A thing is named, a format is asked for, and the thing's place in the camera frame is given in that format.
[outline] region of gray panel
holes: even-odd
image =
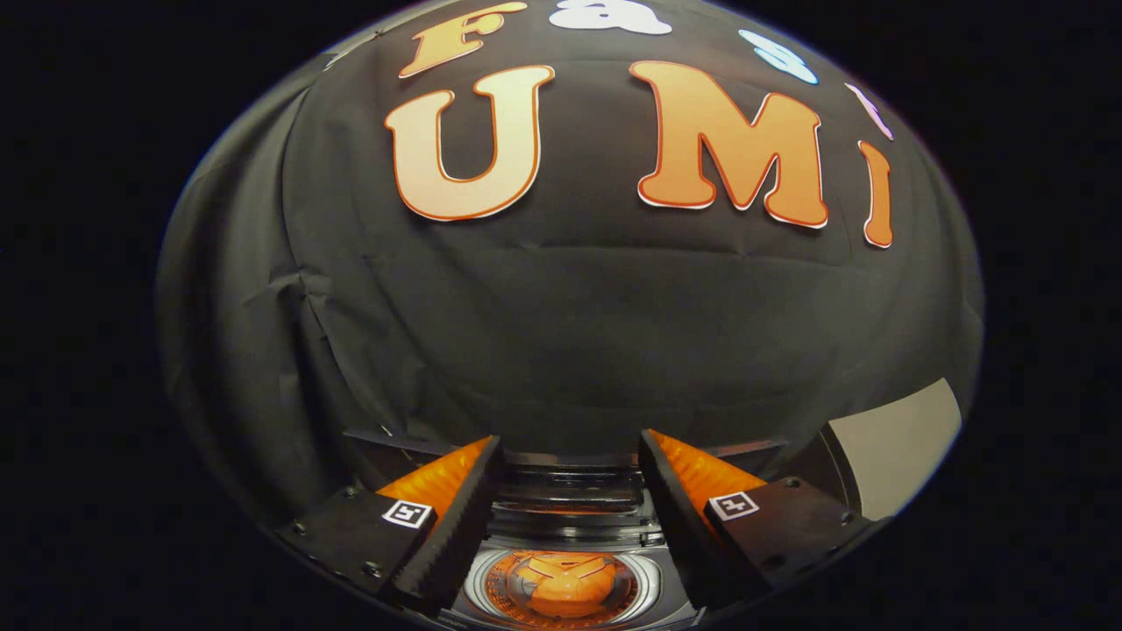
[[[927,483],[962,428],[947,379],[899,401],[829,422],[872,520],[900,511]]]

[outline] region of black cloth backdrop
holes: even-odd
[[[348,479],[342,428],[453,445],[597,454],[655,428],[698,446],[780,437],[798,451],[828,420],[946,377],[964,417],[983,333],[977,256],[951,186],[873,86],[799,42],[693,3],[646,2],[673,33],[570,30],[552,2],[506,16],[482,48],[406,80],[412,37],[494,2],[465,0],[338,60],[307,62],[252,106],[186,184],[157,275],[164,374],[183,422],[254,518],[274,523]],[[760,60],[747,28],[799,54],[817,85]],[[828,226],[718,196],[660,209],[654,97],[629,64],[712,75],[749,118],[767,92],[821,118]],[[405,101],[449,89],[443,159],[480,173],[493,152],[482,76],[548,64],[541,167],[486,219],[413,213],[394,184]],[[877,104],[889,141],[849,82]],[[892,165],[888,250],[865,244],[857,140]]]

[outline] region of orange object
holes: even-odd
[[[738,469],[716,456],[710,456],[697,447],[670,438],[664,433],[650,430],[662,452],[670,460],[670,466],[678,474],[686,494],[693,509],[712,530],[712,524],[705,516],[705,505],[709,497],[728,495],[739,491],[751,491],[766,485],[758,477]]]
[[[605,624],[635,602],[638,588],[626,566],[599,552],[516,550],[488,574],[490,602],[540,629]]]
[[[466,445],[451,454],[441,456],[420,469],[402,476],[396,481],[379,488],[377,493],[395,500],[427,504],[436,511],[436,521],[433,528],[448,513],[452,500],[460,491],[460,485],[468,476],[484,446],[490,437],[481,438],[470,445]]]

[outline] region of black background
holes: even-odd
[[[0,260],[17,320],[6,420],[27,466],[6,518],[18,628],[399,624],[279,554],[226,500],[178,433],[151,344],[163,229],[197,161],[285,73],[390,8],[15,9],[8,134],[26,173],[8,175],[29,195],[4,204]],[[1116,207],[1096,199],[1113,182],[1094,171],[1110,159],[1112,71],[1093,42],[1112,33],[1072,2],[988,10],[745,4],[925,138],[967,207],[987,299],[981,394],[938,476],[858,552],[755,614],[837,627],[1106,614],[1104,555],[1073,543],[1095,546],[1092,525],[1113,512],[1087,467],[1109,454],[1112,376],[1109,338],[1091,333],[1122,320],[1092,293],[1114,275],[1093,259],[1110,253],[1096,237]]]

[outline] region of orange letter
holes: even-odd
[[[818,157],[818,126],[810,108],[783,94],[764,97],[751,124],[708,74],[669,62],[636,62],[631,73],[651,84],[659,110],[659,162],[638,182],[651,205],[706,208],[717,188],[701,174],[701,145],[717,163],[728,196],[752,205],[773,163],[775,188],[764,196],[774,219],[809,228],[826,226]]]
[[[416,57],[413,58],[413,63],[402,68],[397,77],[413,76],[419,72],[476,51],[484,43],[479,40],[465,42],[465,35],[469,33],[490,35],[503,26],[503,16],[498,13],[513,13],[525,8],[525,2],[504,2],[422,30],[413,36],[413,39],[421,40],[421,44],[417,44]],[[476,18],[479,19],[468,24],[468,20]]]
[[[889,173],[892,168],[884,154],[864,140],[857,140],[857,148],[868,165],[868,219],[865,220],[865,240],[879,248],[892,245],[891,204],[889,195]]]
[[[394,176],[405,205],[430,219],[452,221],[487,217],[525,194],[541,156],[537,88],[552,79],[550,66],[525,66],[476,83],[476,93],[491,99],[495,154],[487,171],[470,180],[449,177],[441,159],[440,112],[456,98],[451,90],[419,97],[389,112]]]

